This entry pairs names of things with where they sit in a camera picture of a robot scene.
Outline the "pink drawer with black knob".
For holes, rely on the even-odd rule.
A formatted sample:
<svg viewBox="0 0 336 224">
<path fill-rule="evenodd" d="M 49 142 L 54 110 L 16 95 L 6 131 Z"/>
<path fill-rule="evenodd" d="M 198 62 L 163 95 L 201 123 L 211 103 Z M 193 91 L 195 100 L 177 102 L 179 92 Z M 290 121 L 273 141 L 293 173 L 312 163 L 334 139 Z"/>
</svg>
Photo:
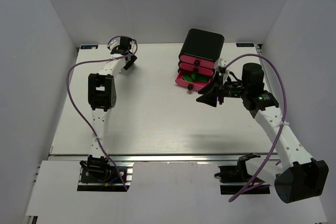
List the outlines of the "pink drawer with black knob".
<svg viewBox="0 0 336 224">
<path fill-rule="evenodd" d="M 181 55 L 179 56 L 180 61 L 184 63 L 189 63 L 193 66 L 199 66 L 199 67 L 204 67 L 208 69 L 214 69 L 215 68 L 215 62 L 203 59 L 203 58 L 198 58 L 194 56 L 189 56 L 189 55 Z"/>
</svg>

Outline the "long green lego brick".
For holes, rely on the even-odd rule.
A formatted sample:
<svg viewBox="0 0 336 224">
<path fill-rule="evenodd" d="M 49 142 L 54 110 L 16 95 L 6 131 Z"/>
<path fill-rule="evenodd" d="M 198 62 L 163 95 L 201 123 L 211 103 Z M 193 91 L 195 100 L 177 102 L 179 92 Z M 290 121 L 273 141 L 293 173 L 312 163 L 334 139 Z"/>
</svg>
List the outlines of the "long green lego brick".
<svg viewBox="0 0 336 224">
<path fill-rule="evenodd" d="M 207 83 L 209 78 L 207 76 L 203 76 L 203 75 L 196 75 L 195 80 L 199 81 L 199 82 L 202 82 L 202 83 Z"/>
<path fill-rule="evenodd" d="M 187 81 L 187 82 L 194 82 L 194 80 L 192 79 L 191 76 L 185 74 L 182 76 L 183 80 Z"/>
</svg>

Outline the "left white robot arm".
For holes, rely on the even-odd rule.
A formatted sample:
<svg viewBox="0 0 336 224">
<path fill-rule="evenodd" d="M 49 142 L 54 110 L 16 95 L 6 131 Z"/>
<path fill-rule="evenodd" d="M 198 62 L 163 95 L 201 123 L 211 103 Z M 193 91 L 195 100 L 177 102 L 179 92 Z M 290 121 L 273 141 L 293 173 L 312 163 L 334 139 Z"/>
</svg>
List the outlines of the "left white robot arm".
<svg viewBox="0 0 336 224">
<path fill-rule="evenodd" d="M 95 158 L 105 157 L 107 150 L 104 140 L 108 134 L 108 125 L 112 109 L 116 105 L 117 94 L 115 78 L 121 70 L 128 70 L 137 60 L 135 53 L 137 41 L 121 36 L 114 37 L 108 44 L 110 58 L 97 73 L 88 77 L 88 102 L 92 112 L 92 144 L 90 155 Z"/>
</svg>

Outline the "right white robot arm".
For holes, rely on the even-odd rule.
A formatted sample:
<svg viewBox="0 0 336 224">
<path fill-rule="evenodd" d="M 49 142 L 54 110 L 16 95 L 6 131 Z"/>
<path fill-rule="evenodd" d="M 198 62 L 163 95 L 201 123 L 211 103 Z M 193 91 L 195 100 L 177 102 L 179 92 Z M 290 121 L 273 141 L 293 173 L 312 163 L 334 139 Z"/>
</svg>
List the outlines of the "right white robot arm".
<svg viewBox="0 0 336 224">
<path fill-rule="evenodd" d="M 275 188 L 279 198 L 292 203 L 322 194 L 329 168 L 325 161 L 318 161 L 305 150 L 289 124 L 282 118 L 279 103 L 272 93 L 264 89 L 264 71 L 257 63 L 243 65 L 241 80 L 232 81 L 229 72 L 220 67 L 212 81 L 199 91 L 197 102 L 216 107 L 224 98 L 241 98 L 244 107 L 262 127 L 280 159 L 280 164 L 269 163 L 267 158 L 247 154 L 238 159 L 232 172 L 216 174 L 222 183 L 239 178 L 246 185 L 242 194 L 255 181 L 262 181 Z"/>
</svg>

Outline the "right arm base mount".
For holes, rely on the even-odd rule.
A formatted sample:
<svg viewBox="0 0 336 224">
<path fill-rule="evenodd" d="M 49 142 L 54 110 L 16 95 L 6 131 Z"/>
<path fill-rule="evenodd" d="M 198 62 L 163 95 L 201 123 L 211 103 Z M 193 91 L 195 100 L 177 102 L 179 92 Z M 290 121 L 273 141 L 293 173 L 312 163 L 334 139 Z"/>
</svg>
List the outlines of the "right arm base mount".
<svg viewBox="0 0 336 224">
<path fill-rule="evenodd" d="M 236 160 L 224 160 L 218 163 L 218 171 L 214 174 L 214 178 L 219 180 L 220 194 L 224 196 L 233 196 L 238 193 L 243 186 L 252 177 L 247 173 L 245 161 L 261 156 L 255 153 L 249 153 L 238 157 Z M 256 178 L 249 186 L 253 187 L 263 182 Z M 264 182 L 262 185 L 244 192 L 242 195 L 270 195 L 270 186 Z"/>
</svg>

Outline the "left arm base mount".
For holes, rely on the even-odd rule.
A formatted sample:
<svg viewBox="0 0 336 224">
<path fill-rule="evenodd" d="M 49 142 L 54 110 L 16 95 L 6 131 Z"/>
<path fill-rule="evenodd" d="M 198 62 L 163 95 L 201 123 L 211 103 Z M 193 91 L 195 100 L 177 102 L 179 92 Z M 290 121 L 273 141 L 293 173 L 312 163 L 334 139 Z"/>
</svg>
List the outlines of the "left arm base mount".
<svg viewBox="0 0 336 224">
<path fill-rule="evenodd" d="M 95 158 L 92 155 L 79 164 L 81 170 L 77 191 L 127 192 L 130 187 L 131 168 L 127 166 L 116 168 L 107 158 Z"/>
</svg>

